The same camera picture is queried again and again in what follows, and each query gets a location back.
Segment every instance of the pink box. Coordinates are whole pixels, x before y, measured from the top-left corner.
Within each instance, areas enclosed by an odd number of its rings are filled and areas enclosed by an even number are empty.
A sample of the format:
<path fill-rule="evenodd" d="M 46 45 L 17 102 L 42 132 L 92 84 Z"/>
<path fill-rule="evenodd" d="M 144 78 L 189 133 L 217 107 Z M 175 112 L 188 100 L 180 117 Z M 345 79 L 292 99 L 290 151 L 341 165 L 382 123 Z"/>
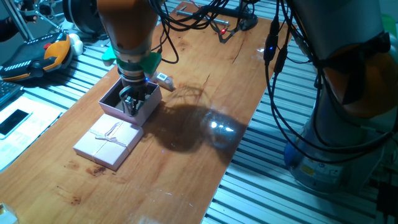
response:
<path fill-rule="evenodd" d="M 117 170 L 143 135 L 141 127 L 104 114 L 73 148 L 79 156 Z"/>
<path fill-rule="evenodd" d="M 152 90 L 152 93 L 141 108 L 139 108 L 138 114 L 135 117 L 130 117 L 123 113 L 123 106 L 119 98 L 119 92 L 122 88 L 123 84 L 121 79 L 119 79 L 104 97 L 99 100 L 99 105 L 106 114 L 141 127 L 156 106 L 162 101 L 160 87 L 155 83 L 148 83 L 148 88 Z"/>

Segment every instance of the white ribbon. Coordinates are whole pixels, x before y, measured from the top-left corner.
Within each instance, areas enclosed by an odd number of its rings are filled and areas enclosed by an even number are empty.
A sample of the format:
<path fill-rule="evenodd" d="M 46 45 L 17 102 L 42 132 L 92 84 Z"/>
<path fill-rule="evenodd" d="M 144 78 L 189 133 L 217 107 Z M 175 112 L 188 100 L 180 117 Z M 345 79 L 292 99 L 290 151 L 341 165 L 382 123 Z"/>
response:
<path fill-rule="evenodd" d="M 91 132 L 91 133 L 93 133 L 93 134 L 95 134 L 95 139 L 105 140 L 105 141 L 108 141 L 108 142 L 116 143 L 116 144 L 118 144 L 118 145 L 120 145 L 120 146 L 122 146 L 122 147 L 127 147 L 127 145 L 126 145 L 125 143 L 119 142 L 118 139 L 117 139 L 116 137 L 111 137 L 111 138 L 109 137 L 109 135 L 112 133 L 112 131 L 114 131 L 115 128 L 117 128 L 120 124 L 121 124 L 120 122 L 114 124 L 114 126 L 113 126 L 109 131 L 105 132 L 105 134 L 99 133 L 99 132 L 97 132 L 97 131 L 95 131 L 95 130 L 92 130 L 92 129 L 90 129 L 90 130 L 88 130 L 88 131 Z M 95 158 L 94 158 L 95 154 L 97 154 L 97 153 L 101 150 L 101 148 L 102 148 L 104 145 L 105 145 L 105 142 L 104 142 L 104 144 L 103 144 L 101 147 L 98 148 L 97 151 L 95 151 L 95 152 L 92 153 L 91 156 L 92 156 L 92 158 L 93 158 L 94 161 L 95 161 Z"/>

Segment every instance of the wooden tabletop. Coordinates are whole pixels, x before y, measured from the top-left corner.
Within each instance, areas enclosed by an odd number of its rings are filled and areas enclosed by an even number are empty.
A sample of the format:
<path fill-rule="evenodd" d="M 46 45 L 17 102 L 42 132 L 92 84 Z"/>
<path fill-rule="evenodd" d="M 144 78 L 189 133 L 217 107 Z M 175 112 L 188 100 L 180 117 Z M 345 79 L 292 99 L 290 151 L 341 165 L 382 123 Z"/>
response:
<path fill-rule="evenodd" d="M 234 28 L 236 19 L 219 19 Z M 0 173 L 0 202 L 20 223 L 200 223 L 266 88 L 270 23 L 259 19 L 226 44 L 211 28 L 171 32 L 180 61 L 158 71 L 174 78 L 176 90 L 162 89 L 145 136 L 117 172 L 72 148 L 103 114 L 98 100 L 119 78 L 113 68 Z M 161 32 L 156 27 L 153 46 Z M 175 57 L 169 44 L 162 55 Z"/>

